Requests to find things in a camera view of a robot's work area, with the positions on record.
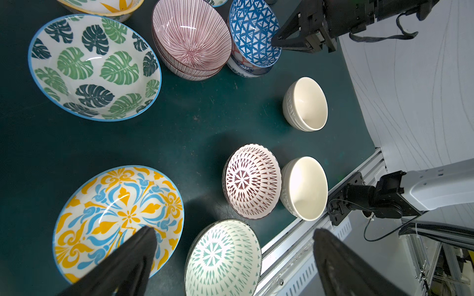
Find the green lattice pattern bowl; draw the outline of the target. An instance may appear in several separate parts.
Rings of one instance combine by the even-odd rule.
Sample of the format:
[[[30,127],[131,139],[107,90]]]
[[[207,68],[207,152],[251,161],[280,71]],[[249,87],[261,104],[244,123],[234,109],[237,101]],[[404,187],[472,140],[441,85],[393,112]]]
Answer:
[[[187,296],[253,296],[260,280],[262,250],[249,224],[226,219],[210,224],[186,259]]]

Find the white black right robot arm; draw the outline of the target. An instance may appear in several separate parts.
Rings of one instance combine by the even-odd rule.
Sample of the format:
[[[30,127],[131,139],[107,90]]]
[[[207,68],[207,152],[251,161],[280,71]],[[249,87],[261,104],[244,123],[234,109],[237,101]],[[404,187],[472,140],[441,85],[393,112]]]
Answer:
[[[416,15],[425,20],[434,1],[302,1],[272,38],[284,50],[314,53],[326,46],[335,51],[336,39],[348,34],[358,43],[376,43],[376,37],[361,37],[375,21]],[[407,221],[400,234],[421,234],[446,245],[473,250],[472,229],[444,223],[420,223],[419,218],[437,208],[466,204],[474,199],[474,162],[420,171],[397,171],[384,175],[375,186],[345,182],[331,194],[327,211],[338,225],[352,211],[377,218]]]

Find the blue floral small bowl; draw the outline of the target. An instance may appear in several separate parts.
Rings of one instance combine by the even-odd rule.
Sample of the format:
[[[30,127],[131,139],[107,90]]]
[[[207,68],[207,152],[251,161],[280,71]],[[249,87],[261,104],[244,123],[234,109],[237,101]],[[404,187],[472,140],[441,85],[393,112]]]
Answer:
[[[271,69],[273,68],[272,66],[258,67],[251,64],[242,56],[242,54],[234,44],[232,45],[232,53],[230,58],[228,59],[227,65],[232,72],[245,78],[257,78],[263,76],[269,73],[269,71],[271,71]]]

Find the pink striped bowl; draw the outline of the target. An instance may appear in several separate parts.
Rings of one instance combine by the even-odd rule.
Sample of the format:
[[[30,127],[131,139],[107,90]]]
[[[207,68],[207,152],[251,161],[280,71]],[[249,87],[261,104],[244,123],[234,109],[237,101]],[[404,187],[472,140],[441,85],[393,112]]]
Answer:
[[[163,51],[161,50],[161,48],[156,45],[156,48],[158,50],[158,55],[160,57],[160,59],[163,61],[163,63],[166,65],[166,67],[171,71],[173,72],[175,75],[185,79],[185,80],[190,80],[190,81],[202,81],[202,80],[207,80],[215,75],[217,75],[219,73],[219,71],[222,70],[222,67],[219,68],[218,70],[212,72],[211,74],[209,75],[190,75],[190,74],[186,74],[185,72],[177,69],[175,66],[173,66],[169,60],[164,56],[164,53]]]
[[[160,0],[154,6],[152,23],[158,47],[183,72],[209,76],[230,58],[230,31],[206,1]]]

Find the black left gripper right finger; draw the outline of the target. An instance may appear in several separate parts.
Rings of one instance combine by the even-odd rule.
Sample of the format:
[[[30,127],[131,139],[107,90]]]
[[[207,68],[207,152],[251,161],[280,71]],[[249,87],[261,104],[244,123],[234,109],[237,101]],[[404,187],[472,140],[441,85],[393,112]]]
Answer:
[[[329,230],[314,231],[314,258],[327,296],[404,296]]]

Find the blue triangle pattern bowl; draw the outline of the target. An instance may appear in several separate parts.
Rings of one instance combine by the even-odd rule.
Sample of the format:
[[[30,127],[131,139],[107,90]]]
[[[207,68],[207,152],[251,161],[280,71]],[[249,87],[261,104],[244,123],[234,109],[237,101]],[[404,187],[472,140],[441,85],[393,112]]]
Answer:
[[[280,25],[265,1],[233,1],[228,25],[245,66],[268,68],[278,61],[281,48],[272,45],[272,38]]]

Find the cream plain bowl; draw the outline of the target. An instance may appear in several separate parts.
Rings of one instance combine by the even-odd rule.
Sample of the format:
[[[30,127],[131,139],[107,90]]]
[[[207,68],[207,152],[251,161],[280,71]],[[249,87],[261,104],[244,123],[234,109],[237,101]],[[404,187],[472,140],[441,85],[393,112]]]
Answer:
[[[318,220],[326,209],[328,183],[324,169],[309,156],[288,162],[281,170],[280,201],[295,217]]]
[[[328,120],[326,96],[310,77],[302,77],[288,88],[282,107],[286,121],[300,131],[321,130]]]

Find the maroon lattice pattern bowl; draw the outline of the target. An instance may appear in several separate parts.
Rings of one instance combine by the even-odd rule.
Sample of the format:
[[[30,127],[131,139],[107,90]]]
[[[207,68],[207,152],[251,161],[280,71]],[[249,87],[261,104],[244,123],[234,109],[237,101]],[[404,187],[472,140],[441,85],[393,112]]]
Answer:
[[[247,144],[229,156],[222,173],[224,196],[241,217],[259,220],[276,207],[281,170],[274,154],[260,144]]]

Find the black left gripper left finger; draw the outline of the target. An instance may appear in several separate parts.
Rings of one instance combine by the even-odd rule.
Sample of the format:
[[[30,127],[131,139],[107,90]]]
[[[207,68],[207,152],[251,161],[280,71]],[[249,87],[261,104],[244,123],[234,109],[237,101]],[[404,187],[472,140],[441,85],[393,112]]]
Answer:
[[[154,229],[144,226],[61,296],[143,296],[158,246]]]

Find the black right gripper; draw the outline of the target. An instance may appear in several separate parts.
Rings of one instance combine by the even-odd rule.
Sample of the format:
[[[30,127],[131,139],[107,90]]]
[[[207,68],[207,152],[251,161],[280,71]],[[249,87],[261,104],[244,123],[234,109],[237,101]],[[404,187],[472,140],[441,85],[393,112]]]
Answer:
[[[376,1],[301,1],[272,38],[283,50],[315,53],[337,49],[337,38],[374,23]]]

